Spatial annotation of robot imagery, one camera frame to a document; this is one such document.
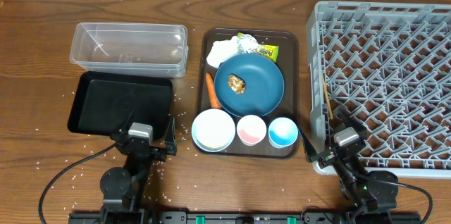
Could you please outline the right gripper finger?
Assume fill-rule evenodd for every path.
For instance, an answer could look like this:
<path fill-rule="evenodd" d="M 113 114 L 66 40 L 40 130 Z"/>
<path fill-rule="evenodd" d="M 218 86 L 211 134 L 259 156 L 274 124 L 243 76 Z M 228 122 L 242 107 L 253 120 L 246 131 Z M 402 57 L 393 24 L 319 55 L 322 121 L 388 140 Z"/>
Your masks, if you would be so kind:
<path fill-rule="evenodd" d="M 307 136 L 300 129 L 298 131 L 299 131 L 300 138 L 302 139 L 302 143 L 304 146 L 304 155 L 305 155 L 307 162 L 313 163 L 313 162 L 317 161 L 318 154 L 317 154 L 315 148 L 313 147 L 313 145 L 311 144 L 311 142 L 309 141 Z"/>
<path fill-rule="evenodd" d="M 338 117 L 346 127 L 353 128 L 359 136 L 366 136 L 366 127 L 353 118 L 344 108 L 339 108 Z"/>

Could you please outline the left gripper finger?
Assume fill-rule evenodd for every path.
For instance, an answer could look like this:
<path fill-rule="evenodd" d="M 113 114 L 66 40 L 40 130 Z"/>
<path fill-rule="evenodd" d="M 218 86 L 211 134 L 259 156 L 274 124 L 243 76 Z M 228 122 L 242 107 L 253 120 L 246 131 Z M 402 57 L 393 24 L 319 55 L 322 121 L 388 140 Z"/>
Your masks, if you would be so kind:
<path fill-rule="evenodd" d="M 175 156 L 177 154 L 177 142 L 175 139 L 175 118 L 169 121 L 168 129 L 165 136 L 166 154 Z"/>
<path fill-rule="evenodd" d="M 118 126 L 118 131 L 120 133 L 127 133 L 130 129 L 131 125 L 133 124 L 133 118 L 134 118 L 134 111 L 129 112 L 129 114 L 125 117 L 125 120 L 120 123 Z"/>

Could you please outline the light blue cup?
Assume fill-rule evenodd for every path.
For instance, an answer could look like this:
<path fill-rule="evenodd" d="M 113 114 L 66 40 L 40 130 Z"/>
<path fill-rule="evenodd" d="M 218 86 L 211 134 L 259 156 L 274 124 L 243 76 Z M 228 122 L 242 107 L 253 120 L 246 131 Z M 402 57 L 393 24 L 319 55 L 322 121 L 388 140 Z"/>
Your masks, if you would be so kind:
<path fill-rule="evenodd" d="M 277 149 L 291 146 L 297 141 L 298 135 L 297 125 L 289 118 L 276 118 L 268 127 L 269 143 Z"/>

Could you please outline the white pink cup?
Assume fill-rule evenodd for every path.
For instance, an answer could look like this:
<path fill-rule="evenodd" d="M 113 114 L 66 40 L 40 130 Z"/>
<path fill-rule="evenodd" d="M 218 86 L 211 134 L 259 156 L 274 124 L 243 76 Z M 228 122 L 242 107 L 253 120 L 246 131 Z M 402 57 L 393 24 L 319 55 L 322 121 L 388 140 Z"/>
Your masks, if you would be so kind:
<path fill-rule="evenodd" d="M 242 117 L 237 123 L 237 135 L 246 146 L 260 143 L 266 136 L 266 124 L 262 118 L 255 115 Z"/>

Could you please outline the brown food scrap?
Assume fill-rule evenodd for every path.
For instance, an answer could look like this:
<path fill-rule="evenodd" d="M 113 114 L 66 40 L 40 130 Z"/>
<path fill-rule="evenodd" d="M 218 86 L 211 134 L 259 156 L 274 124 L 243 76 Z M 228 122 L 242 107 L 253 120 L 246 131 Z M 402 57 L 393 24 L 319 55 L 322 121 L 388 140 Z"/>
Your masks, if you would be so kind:
<path fill-rule="evenodd" d="M 246 82 L 234 74 L 228 76 L 227 84 L 236 94 L 243 94 L 246 90 Z"/>

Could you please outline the dark blue plate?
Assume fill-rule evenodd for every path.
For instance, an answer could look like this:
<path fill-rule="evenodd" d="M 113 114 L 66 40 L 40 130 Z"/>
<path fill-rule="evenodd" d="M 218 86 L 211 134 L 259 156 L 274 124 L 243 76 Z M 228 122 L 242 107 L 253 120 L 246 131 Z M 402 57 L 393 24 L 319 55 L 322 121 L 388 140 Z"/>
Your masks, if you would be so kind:
<path fill-rule="evenodd" d="M 228 86 L 231 75 L 244 81 L 245 91 L 242 94 L 235 93 Z M 285 83 L 274 62 L 256 54 L 240 54 L 222 63 L 216 71 L 214 89 L 220 105 L 230 114 L 237 117 L 262 117 L 279 105 Z"/>

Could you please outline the yellow green snack wrapper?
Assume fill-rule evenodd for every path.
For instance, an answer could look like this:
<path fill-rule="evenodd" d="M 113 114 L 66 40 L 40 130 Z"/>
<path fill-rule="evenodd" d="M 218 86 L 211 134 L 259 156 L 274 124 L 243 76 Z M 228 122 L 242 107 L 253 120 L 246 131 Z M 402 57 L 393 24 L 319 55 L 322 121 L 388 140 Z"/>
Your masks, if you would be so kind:
<path fill-rule="evenodd" d="M 260 44 L 255 37 L 241 32 L 237 34 L 237 50 L 241 54 L 265 56 L 274 63 L 277 61 L 279 54 L 279 46 Z"/>

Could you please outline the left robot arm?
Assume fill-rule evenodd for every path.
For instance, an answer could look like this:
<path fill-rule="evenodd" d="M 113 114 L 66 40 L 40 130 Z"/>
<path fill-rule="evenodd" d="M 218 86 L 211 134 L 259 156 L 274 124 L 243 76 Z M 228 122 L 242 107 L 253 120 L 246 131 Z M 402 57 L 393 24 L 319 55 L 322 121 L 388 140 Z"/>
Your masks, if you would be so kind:
<path fill-rule="evenodd" d="M 107 170 L 101 177 L 100 189 L 104 195 L 100 223 L 158 223 L 158 214 L 141 207 L 144 189 L 152 165 L 175 156 L 175 118 L 168 119 L 164 147 L 152 145 L 154 129 L 136 123 L 130 114 L 111 133 L 115 148 L 126 156 L 124 166 Z"/>

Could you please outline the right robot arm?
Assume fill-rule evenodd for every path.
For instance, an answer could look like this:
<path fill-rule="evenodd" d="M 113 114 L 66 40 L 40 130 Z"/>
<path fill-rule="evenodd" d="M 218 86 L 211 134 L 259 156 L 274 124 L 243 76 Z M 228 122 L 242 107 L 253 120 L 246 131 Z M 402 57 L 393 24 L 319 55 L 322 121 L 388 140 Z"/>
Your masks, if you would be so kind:
<path fill-rule="evenodd" d="M 308 162 L 333 167 L 340 188 L 354 206 L 329 217 L 330 223 L 391 223 L 390 210 L 397 206 L 397 176 L 388 171 L 367 171 L 357 154 L 364 148 L 366 127 L 349 113 L 338 112 L 341 122 L 325 149 L 317 152 L 304 133 L 302 143 Z"/>

